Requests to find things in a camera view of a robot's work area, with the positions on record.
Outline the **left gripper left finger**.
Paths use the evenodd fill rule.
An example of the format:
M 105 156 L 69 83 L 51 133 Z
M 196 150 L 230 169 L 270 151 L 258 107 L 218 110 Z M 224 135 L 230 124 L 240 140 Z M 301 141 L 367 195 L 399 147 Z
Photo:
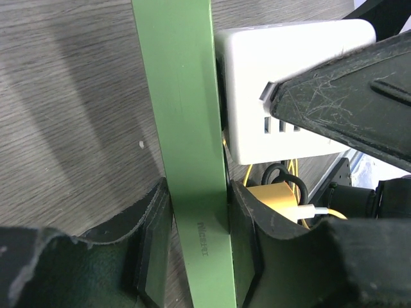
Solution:
M 1 306 L 163 307 L 171 225 L 161 178 L 80 237 L 48 227 L 2 227 Z

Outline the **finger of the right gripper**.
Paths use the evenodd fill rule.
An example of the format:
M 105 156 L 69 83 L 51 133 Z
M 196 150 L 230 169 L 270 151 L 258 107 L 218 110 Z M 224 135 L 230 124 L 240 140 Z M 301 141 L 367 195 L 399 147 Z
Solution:
M 362 19 L 369 22 L 377 39 L 398 35 L 410 17 L 410 0 L 368 0 L 344 19 Z
M 270 114 L 410 169 L 410 32 L 278 83 Z

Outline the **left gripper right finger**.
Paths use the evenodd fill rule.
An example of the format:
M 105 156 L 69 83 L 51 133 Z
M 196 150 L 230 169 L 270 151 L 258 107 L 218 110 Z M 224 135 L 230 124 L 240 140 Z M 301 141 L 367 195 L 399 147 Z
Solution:
M 409 307 L 410 221 L 327 218 L 304 228 L 231 184 L 239 307 Z

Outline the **yellow charger plug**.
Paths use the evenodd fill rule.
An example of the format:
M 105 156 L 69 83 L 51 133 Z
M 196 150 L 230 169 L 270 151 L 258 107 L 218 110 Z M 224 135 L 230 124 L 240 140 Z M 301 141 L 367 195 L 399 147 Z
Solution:
M 298 206 L 298 199 L 292 189 L 285 182 L 277 184 L 259 185 L 247 188 L 261 203 L 294 223 L 298 219 L 293 216 L 290 208 Z

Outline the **white cube adapter plug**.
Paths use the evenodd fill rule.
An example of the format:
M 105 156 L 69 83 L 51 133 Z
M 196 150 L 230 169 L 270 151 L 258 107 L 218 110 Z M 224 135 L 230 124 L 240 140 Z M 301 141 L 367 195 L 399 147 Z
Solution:
M 250 165 L 345 152 L 339 142 L 272 117 L 269 94 L 279 82 L 375 41 L 374 28 L 361 19 L 219 31 L 214 45 L 233 161 Z

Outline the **green power strip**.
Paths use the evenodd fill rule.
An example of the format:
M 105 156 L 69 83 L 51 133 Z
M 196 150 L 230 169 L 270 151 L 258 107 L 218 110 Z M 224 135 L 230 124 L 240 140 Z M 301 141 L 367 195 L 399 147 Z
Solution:
M 195 307 L 236 307 L 209 1 L 132 3 Z

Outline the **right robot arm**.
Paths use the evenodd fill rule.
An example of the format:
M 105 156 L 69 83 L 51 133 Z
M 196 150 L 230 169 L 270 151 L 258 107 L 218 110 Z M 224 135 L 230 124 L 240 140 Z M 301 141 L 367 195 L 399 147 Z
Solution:
M 365 1 L 344 17 L 376 43 L 280 82 L 270 114 L 410 172 L 410 1 Z M 410 218 L 410 178 L 365 189 L 329 181 L 311 199 L 348 218 Z

